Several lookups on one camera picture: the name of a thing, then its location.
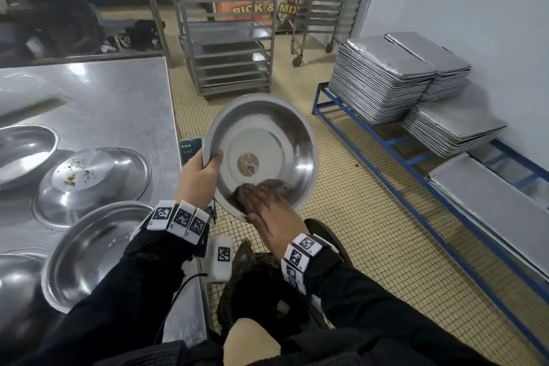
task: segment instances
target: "black jacket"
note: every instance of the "black jacket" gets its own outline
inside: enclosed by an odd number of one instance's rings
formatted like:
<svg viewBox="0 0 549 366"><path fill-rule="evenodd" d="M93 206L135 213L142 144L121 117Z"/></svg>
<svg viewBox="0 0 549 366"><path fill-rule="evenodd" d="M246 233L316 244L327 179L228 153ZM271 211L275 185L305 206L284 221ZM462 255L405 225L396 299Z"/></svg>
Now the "black jacket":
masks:
<svg viewBox="0 0 549 366"><path fill-rule="evenodd" d="M73 307L42 347L20 364L92 365L150 346L181 285L181 265L192 252L191 245L165 231L141 231L91 295ZM322 309L339 335L330 330L300 335L297 346L303 341L321 346L322 341L345 340L345 333L351 332L368 336L366 364L394 364L394 356L398 364L404 359L406 364L494 364L353 268L335 264L322 275L306 275L305 285L321 298ZM213 345L183 350L192 354ZM283 343L282 364L296 363L284 353L300 350L297 346L295 341Z"/></svg>

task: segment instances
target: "black cable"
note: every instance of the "black cable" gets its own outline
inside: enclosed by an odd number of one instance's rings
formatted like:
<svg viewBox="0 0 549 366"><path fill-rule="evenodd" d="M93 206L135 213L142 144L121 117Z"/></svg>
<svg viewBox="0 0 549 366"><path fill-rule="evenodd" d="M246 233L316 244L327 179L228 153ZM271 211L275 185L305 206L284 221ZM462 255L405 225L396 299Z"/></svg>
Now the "black cable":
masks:
<svg viewBox="0 0 549 366"><path fill-rule="evenodd" d="M177 290L177 292L175 294L174 299L172 300L172 303L170 304L170 307L168 308L168 312L166 313L166 315L164 316L164 319L160 323L160 327L158 328L158 332L156 333L156 337L154 338L153 345L158 344L158 337L160 337L160 333L161 333L162 329L164 328L164 324L166 323L166 319L168 318L168 315L170 314L171 309L174 307L175 301L177 301L177 297L179 296L181 291L183 291L183 288L185 287L185 285L187 285L191 279L194 279L196 277L207 277L207 276L208 276L208 274L204 274L204 273L193 275L192 277L187 279L185 282L183 282L183 285L181 285L179 287L179 289Z"/></svg>

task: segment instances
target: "black sleeve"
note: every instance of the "black sleeve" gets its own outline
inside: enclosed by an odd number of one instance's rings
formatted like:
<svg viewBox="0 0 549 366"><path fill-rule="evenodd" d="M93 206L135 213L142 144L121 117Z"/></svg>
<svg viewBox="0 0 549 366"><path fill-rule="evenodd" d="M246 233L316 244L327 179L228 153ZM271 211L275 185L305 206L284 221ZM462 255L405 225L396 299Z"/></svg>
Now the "black sleeve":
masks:
<svg viewBox="0 0 549 366"><path fill-rule="evenodd" d="M92 293L20 364L91 365L152 345L193 250L166 231L142 230Z"/></svg>
<svg viewBox="0 0 549 366"><path fill-rule="evenodd" d="M324 314L338 328L380 330L436 364L494 365L366 275L347 267L328 248L312 258L304 280L307 292L321 299Z"/></svg>

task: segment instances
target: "gold sticker label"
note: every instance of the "gold sticker label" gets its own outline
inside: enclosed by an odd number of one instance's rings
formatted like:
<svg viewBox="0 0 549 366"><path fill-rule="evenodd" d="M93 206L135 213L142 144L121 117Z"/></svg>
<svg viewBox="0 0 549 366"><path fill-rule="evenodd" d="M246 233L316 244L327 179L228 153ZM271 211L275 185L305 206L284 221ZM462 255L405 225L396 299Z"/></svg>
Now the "gold sticker label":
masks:
<svg viewBox="0 0 549 366"><path fill-rule="evenodd" d="M259 169L259 160L254 154L243 154L238 158L237 167L238 172L244 176L256 175Z"/></svg>

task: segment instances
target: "table leg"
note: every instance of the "table leg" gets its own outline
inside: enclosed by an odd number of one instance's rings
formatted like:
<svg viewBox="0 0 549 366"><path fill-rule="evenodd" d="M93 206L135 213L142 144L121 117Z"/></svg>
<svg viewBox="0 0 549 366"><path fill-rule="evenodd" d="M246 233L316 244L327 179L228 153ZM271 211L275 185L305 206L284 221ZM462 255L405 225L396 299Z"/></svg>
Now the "table leg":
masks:
<svg viewBox="0 0 549 366"><path fill-rule="evenodd" d="M168 41L166 40L166 33L164 32L164 28L162 26L160 9L158 9L158 4L156 3L156 0L149 0L149 3L150 3L150 9L153 12L154 22L156 23L156 29L158 30L158 37L160 39L160 44L162 46L162 50L164 51L164 56L166 57L166 64L168 64L168 68L171 68L172 66L171 55L170 55L170 50L168 48Z"/></svg>

